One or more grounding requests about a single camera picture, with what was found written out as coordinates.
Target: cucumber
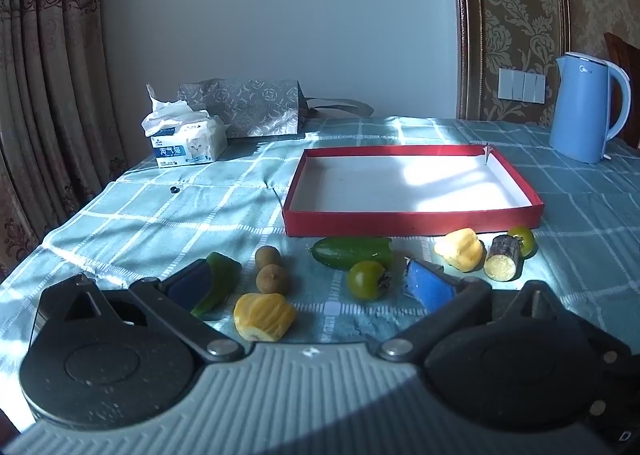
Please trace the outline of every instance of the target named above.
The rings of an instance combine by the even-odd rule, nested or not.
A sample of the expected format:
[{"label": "cucumber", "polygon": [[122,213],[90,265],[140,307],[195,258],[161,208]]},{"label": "cucumber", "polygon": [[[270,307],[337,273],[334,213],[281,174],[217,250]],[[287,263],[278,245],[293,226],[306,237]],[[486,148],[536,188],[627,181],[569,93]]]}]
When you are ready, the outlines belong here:
[{"label": "cucumber", "polygon": [[320,263],[341,271],[363,260],[375,260],[385,269],[393,263],[391,239],[384,237],[329,237],[316,242],[310,251]]},{"label": "cucumber", "polygon": [[242,264],[215,251],[207,257],[207,263],[211,268],[211,289],[191,310],[191,314],[198,318],[213,309],[236,288],[242,271]]}]

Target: tissue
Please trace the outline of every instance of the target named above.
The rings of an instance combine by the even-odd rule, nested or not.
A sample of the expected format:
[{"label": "tissue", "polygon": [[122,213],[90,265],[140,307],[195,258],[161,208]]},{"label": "tissue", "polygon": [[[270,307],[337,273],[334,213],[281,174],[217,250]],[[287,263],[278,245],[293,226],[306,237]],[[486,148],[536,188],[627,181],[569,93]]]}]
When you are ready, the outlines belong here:
[{"label": "tissue", "polygon": [[152,111],[142,121],[160,168],[215,161],[227,142],[225,125],[206,110],[193,111],[185,101],[161,102],[146,86]]}]

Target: wall switch panel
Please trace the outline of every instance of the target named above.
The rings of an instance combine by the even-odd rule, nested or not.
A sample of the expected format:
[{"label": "wall switch panel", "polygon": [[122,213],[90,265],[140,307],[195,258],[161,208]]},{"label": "wall switch panel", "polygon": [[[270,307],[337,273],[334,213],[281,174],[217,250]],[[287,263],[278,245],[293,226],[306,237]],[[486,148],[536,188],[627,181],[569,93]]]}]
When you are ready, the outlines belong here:
[{"label": "wall switch panel", "polygon": [[513,92],[513,70],[500,69],[498,72],[498,98],[510,100]]},{"label": "wall switch panel", "polygon": [[534,103],[544,103],[546,94],[546,76],[544,74],[536,74],[536,91],[533,95]]},{"label": "wall switch panel", "polygon": [[531,72],[524,73],[524,89],[522,90],[522,101],[533,103],[536,93],[536,76]]},{"label": "wall switch panel", "polygon": [[526,103],[545,102],[546,77],[543,74],[513,69],[498,72],[498,98]]},{"label": "wall switch panel", "polygon": [[513,93],[511,93],[511,99],[516,101],[522,101],[522,94],[524,93],[524,75],[523,71],[513,71]]}]

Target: gift bag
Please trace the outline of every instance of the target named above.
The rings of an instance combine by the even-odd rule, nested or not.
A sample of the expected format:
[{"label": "gift bag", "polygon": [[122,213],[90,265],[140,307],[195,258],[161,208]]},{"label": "gift bag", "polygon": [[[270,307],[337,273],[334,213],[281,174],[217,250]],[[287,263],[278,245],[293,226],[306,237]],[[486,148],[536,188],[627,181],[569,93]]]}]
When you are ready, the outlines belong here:
[{"label": "gift bag", "polygon": [[308,110],[295,80],[214,78],[180,85],[178,99],[219,116],[228,138],[297,134]]}]

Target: tablecloth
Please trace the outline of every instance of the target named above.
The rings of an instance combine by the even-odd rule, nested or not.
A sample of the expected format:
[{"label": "tablecloth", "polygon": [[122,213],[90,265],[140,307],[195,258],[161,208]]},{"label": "tablecloth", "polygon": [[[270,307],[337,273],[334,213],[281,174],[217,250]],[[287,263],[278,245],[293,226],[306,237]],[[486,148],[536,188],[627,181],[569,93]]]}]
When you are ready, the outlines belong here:
[{"label": "tablecloth", "polygon": [[[307,251],[316,239],[288,238],[281,204],[305,148],[354,145],[492,143],[545,202],[539,251],[512,282],[549,283],[566,308],[640,350],[640,158],[609,143],[610,161],[566,158],[548,146],[548,129],[458,120],[372,118],[310,120],[295,138],[234,140],[215,163],[158,169],[149,158],[110,183],[69,222],[47,235],[0,285],[0,408],[20,429],[31,424],[17,371],[28,348],[42,289],[84,272],[103,289],[127,287],[143,276],[164,279],[211,251],[244,266],[237,294],[207,319],[238,338],[233,304],[254,292],[254,253],[277,247],[293,281],[298,309],[284,337],[295,342],[384,340],[424,315],[395,283],[363,305],[343,284],[345,273],[317,263]],[[480,235],[485,244],[495,233]],[[434,238],[393,240],[400,252],[439,261]],[[447,272],[456,274],[447,267]],[[475,273],[484,278],[484,273]]]}]

